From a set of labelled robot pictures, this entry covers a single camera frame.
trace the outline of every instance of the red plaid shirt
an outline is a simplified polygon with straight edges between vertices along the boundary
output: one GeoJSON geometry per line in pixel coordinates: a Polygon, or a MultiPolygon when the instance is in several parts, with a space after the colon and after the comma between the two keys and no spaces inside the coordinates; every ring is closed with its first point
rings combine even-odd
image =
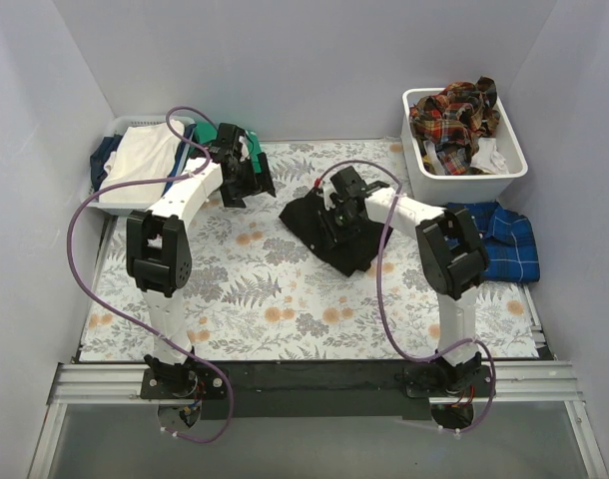
{"type": "Polygon", "coordinates": [[[478,151],[478,137],[492,137],[500,121],[493,110],[495,82],[480,77],[475,85],[452,83],[437,95],[411,107],[411,126],[417,137],[435,143],[437,158],[447,175],[469,174],[478,151]]]}

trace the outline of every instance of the folded blue plaid shirt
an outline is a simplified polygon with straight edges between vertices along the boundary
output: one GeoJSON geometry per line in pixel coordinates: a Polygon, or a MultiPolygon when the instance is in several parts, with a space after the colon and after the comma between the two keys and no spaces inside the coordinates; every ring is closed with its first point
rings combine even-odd
{"type": "Polygon", "coordinates": [[[534,282],[540,278],[533,227],[527,217],[505,210],[499,203],[463,205],[483,234],[491,260],[482,275],[492,281],[534,282]]]}

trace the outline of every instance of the white cloth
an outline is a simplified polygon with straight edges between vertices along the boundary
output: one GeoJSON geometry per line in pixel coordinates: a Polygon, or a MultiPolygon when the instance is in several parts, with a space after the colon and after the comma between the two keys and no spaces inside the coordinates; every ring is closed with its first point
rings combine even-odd
{"type": "MultiPolygon", "coordinates": [[[[183,132],[185,126],[172,120],[172,127],[183,132]]],[[[176,150],[181,140],[167,127],[167,124],[151,127],[130,127],[118,150],[112,153],[105,164],[107,178],[101,188],[134,180],[164,178],[174,168],[176,150]]],[[[155,203],[163,195],[165,183],[118,188],[103,193],[100,203],[155,203]]]]}
{"type": "MultiPolygon", "coordinates": [[[[506,166],[506,159],[500,152],[497,151],[497,140],[494,138],[478,138],[477,145],[479,147],[478,152],[473,155],[471,159],[471,167],[477,168],[485,173],[492,175],[508,175],[508,167],[506,166]]],[[[424,149],[428,154],[431,164],[435,169],[436,175],[444,175],[444,167],[437,158],[435,152],[435,145],[433,142],[426,140],[424,142],[424,149]]]]}

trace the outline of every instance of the floral tablecloth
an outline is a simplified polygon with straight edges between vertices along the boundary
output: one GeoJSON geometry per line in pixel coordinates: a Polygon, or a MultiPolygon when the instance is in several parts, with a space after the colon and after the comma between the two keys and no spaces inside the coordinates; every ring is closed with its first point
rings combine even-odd
{"type": "MultiPolygon", "coordinates": [[[[212,360],[395,358],[377,313],[375,270],[347,278],[310,254],[278,218],[334,162],[371,160],[393,170],[410,193],[395,140],[263,144],[278,198],[246,199],[225,210],[218,194],[189,228],[193,271],[183,289],[196,354],[212,360]]],[[[362,165],[368,182],[386,177],[362,165]]],[[[421,272],[417,244],[395,232],[383,265],[386,311],[399,344],[414,355],[434,351],[439,337],[435,293],[421,272]]],[[[97,292],[148,321],[146,305],[125,270],[125,220],[118,219],[97,292]]],[[[488,282],[477,298],[477,332],[494,356],[537,357],[519,288],[488,282]]],[[[81,340],[81,361],[141,361],[153,337],[98,304],[81,340]]]]}

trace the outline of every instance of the white plastic bin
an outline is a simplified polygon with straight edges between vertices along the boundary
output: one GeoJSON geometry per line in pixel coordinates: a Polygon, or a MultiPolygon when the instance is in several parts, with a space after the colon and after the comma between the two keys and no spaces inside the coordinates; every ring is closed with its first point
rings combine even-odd
{"type": "Polygon", "coordinates": [[[411,180],[413,197],[419,202],[442,206],[452,203],[492,202],[516,178],[523,177],[528,171],[522,149],[517,143],[515,133],[508,121],[499,97],[495,110],[500,113],[500,124],[495,132],[497,150],[506,159],[509,175],[467,175],[437,176],[424,169],[422,155],[417,140],[411,133],[409,108],[422,97],[436,95],[443,88],[415,88],[402,95],[404,117],[402,118],[402,147],[406,168],[411,180]]]}
{"type": "MultiPolygon", "coordinates": [[[[194,119],[190,117],[172,117],[174,120],[178,120],[186,127],[189,125],[193,125],[196,123],[194,119]]],[[[165,123],[165,115],[153,115],[153,116],[131,116],[131,117],[118,117],[112,123],[109,124],[107,129],[105,130],[104,137],[113,137],[114,135],[125,135],[127,129],[129,127],[148,127],[151,125],[160,125],[161,123],[165,123]]],[[[184,164],[187,161],[187,156],[189,154],[189,145],[185,144],[185,149],[183,150],[183,154],[181,156],[181,161],[179,165],[179,173],[183,170],[184,164]]],[[[87,180],[84,183],[83,188],[81,189],[81,202],[85,201],[90,195],[94,193],[94,187],[92,187],[92,180],[90,176],[87,176],[87,180]]],[[[99,210],[103,210],[104,212],[109,213],[110,215],[116,216],[127,216],[133,210],[141,210],[144,211],[149,208],[151,203],[99,203],[98,200],[94,200],[87,205],[87,208],[97,208],[99,210]]]]}

